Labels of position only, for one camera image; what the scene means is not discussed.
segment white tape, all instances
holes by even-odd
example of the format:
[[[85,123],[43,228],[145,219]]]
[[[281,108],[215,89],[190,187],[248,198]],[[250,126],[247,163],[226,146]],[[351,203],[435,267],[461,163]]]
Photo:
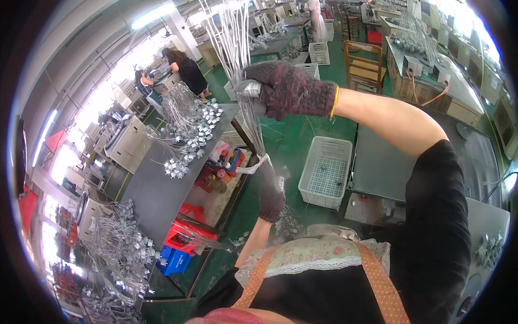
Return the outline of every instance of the white tape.
[[[251,167],[237,167],[236,173],[246,173],[246,174],[254,174],[255,171],[263,164],[264,161],[268,161],[270,164],[270,156],[268,154],[265,154],[263,157],[259,157],[259,162]]]

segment hand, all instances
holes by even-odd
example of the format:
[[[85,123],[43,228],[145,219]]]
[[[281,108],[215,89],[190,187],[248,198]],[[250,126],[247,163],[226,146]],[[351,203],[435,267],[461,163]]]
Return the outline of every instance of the hand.
[[[286,198],[284,192],[278,192],[272,185],[267,185],[261,188],[259,203],[261,204],[259,217],[273,224],[279,220]]]
[[[330,117],[338,86],[310,77],[302,68],[286,61],[270,61],[247,66],[248,79],[263,84],[261,102],[266,116],[283,120],[286,114]]]

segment forearm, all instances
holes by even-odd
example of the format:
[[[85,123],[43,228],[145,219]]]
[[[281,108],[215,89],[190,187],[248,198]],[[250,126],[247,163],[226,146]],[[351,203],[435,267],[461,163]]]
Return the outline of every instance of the forearm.
[[[370,128],[415,157],[441,139],[448,139],[441,126],[424,111],[393,98],[340,88],[333,114]]]
[[[252,233],[250,233],[247,242],[243,246],[243,250],[237,258],[235,267],[241,268],[252,252],[266,248],[268,236],[270,235],[270,228],[271,223],[262,218],[257,218],[254,229],[252,230]]]

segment wooden chair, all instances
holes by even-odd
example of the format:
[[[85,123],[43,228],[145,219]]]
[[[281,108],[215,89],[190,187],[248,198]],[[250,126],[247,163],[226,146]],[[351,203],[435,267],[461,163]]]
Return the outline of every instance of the wooden chair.
[[[378,60],[373,61],[351,55],[350,50],[376,53]],[[383,54],[381,47],[346,40],[343,42],[343,51],[346,59],[347,88],[381,94],[381,90],[383,89],[383,77],[387,70],[381,66],[381,57]]]
[[[359,17],[349,17],[347,9],[343,5],[337,5],[338,16],[340,17],[340,25],[342,28],[342,39],[344,34],[348,38],[359,37]]]

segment red cloth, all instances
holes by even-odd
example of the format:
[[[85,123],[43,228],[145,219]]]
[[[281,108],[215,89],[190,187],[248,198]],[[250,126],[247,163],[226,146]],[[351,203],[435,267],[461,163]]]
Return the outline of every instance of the red cloth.
[[[381,37],[382,35],[380,32],[369,31],[367,33],[367,39],[369,43],[381,44]]]
[[[34,193],[34,191],[29,190],[27,186],[23,188],[23,191],[26,193],[26,195],[18,201],[18,207],[20,209],[23,231],[28,234],[29,227],[31,226],[32,214],[34,213],[34,208],[36,207],[36,202],[38,201],[38,196]]]
[[[45,146],[49,148],[51,152],[56,152],[56,149],[60,147],[68,137],[68,133],[65,130],[59,131],[52,136],[45,139]]]

